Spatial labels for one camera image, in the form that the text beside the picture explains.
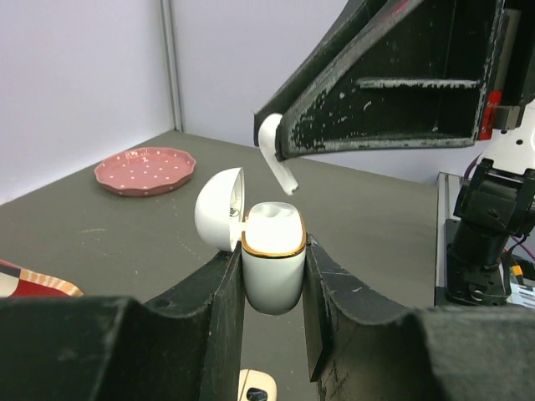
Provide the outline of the beige earbud case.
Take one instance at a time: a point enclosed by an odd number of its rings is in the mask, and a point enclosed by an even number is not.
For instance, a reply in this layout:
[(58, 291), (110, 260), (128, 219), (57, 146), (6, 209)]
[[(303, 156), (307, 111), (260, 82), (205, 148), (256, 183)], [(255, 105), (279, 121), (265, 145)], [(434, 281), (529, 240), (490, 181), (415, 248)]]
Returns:
[(276, 401), (277, 398), (277, 384), (271, 375), (253, 369), (240, 371), (238, 401)]

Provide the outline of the white earbud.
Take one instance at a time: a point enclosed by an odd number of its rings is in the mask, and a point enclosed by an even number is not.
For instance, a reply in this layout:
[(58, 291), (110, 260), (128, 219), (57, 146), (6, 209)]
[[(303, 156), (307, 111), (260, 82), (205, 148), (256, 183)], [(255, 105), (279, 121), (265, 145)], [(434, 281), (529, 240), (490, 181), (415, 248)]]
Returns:
[(285, 163), (277, 159), (276, 135), (282, 117), (275, 113), (264, 119), (258, 130), (258, 147), (283, 192), (292, 195), (298, 189), (298, 182)]

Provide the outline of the white earbud case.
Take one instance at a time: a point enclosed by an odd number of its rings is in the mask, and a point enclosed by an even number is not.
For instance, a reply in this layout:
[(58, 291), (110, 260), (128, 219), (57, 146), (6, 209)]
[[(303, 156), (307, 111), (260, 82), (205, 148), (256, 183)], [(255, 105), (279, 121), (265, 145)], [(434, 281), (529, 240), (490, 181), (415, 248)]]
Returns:
[(243, 169), (216, 173), (196, 198), (194, 221), (199, 237), (219, 251), (235, 251), (249, 304), (277, 316), (291, 311), (301, 297), (307, 232), (293, 205), (278, 201), (245, 209)]

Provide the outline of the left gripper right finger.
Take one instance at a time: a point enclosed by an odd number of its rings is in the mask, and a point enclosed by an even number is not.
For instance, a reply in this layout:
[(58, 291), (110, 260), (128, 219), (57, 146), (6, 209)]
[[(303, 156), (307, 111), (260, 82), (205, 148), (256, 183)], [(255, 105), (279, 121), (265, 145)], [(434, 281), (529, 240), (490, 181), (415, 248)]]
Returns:
[(531, 400), (534, 312), (413, 309), (306, 243), (308, 375), (322, 400)]

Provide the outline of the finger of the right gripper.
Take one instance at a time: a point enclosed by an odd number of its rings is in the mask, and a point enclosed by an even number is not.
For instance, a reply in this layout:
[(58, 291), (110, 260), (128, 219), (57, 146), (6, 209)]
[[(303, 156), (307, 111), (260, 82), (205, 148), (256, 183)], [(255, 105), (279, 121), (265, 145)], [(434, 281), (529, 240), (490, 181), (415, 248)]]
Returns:
[(479, 135), (501, 1), (355, 1), (256, 112), (280, 114), (280, 160), (464, 148)]

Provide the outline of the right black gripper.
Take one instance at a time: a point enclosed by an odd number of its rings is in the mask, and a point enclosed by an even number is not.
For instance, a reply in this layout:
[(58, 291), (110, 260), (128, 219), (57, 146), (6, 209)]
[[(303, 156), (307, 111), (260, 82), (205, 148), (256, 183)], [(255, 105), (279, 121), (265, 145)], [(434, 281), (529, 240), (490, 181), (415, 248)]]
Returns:
[(534, 101), (534, 2), (505, 1), (496, 67), (487, 97), (487, 128), (518, 128)]

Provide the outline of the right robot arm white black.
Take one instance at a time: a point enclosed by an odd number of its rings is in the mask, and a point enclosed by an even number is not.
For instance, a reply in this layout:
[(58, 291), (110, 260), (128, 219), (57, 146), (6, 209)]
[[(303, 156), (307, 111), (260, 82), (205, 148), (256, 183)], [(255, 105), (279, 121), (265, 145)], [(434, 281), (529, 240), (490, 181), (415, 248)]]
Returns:
[(534, 4), (349, 1), (254, 116), (254, 144), (287, 194), (287, 160), (357, 150), (482, 152), (446, 220), (437, 288), (454, 303), (510, 296), (511, 237), (534, 227)]

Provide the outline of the pink dotted plate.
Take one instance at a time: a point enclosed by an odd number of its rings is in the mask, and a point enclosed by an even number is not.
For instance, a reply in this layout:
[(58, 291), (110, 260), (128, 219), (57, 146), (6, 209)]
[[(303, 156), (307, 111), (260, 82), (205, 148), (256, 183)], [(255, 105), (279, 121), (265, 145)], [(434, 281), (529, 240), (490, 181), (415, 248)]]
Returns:
[(147, 197), (177, 190), (193, 176), (196, 159), (184, 150), (141, 147), (112, 155), (94, 168), (97, 182), (121, 196)]

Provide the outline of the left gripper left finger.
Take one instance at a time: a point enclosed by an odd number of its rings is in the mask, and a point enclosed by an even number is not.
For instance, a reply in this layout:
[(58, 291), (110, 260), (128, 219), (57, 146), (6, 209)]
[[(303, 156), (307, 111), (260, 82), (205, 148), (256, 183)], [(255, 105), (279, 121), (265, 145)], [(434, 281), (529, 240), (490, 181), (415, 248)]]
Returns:
[(242, 351), (239, 251), (152, 298), (1, 301), (4, 400), (234, 400)]

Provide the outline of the patterned orange placemat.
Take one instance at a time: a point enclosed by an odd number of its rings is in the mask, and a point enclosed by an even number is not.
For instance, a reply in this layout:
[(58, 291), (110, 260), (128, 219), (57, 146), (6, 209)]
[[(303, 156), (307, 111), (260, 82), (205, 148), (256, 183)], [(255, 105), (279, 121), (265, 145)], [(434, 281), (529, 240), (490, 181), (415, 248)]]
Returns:
[(1, 261), (1, 298), (81, 297), (73, 283)]

